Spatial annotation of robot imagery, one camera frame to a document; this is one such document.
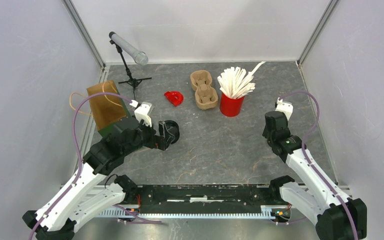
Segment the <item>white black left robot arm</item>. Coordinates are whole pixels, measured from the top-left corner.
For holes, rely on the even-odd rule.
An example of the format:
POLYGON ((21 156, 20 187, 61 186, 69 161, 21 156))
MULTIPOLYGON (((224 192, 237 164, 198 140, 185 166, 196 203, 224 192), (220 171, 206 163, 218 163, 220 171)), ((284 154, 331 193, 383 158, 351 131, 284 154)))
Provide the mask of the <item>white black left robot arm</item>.
POLYGON ((164 151, 179 138, 180 128, 173 120, 159 121, 155 130, 135 117, 122 118, 109 134, 90 147, 80 159, 77 172, 47 204, 23 215, 23 221, 32 230, 29 238, 71 240, 85 223, 107 208, 121 202, 133 203, 137 185, 126 175, 118 176, 93 197, 84 197, 122 165, 129 154, 143 147, 164 151))

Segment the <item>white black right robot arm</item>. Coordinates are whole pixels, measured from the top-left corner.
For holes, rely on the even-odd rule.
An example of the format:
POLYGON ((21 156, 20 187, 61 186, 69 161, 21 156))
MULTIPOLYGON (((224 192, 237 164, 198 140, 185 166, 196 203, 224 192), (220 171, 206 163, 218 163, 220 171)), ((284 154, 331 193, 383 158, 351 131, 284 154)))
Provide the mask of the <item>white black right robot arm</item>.
POLYGON ((321 240, 363 240, 367 237, 367 206, 340 189, 313 159, 302 140, 292 135, 288 119, 281 111, 264 115, 263 137, 275 155, 303 181, 304 190, 289 175, 270 181, 269 199, 284 201, 299 210, 321 240))

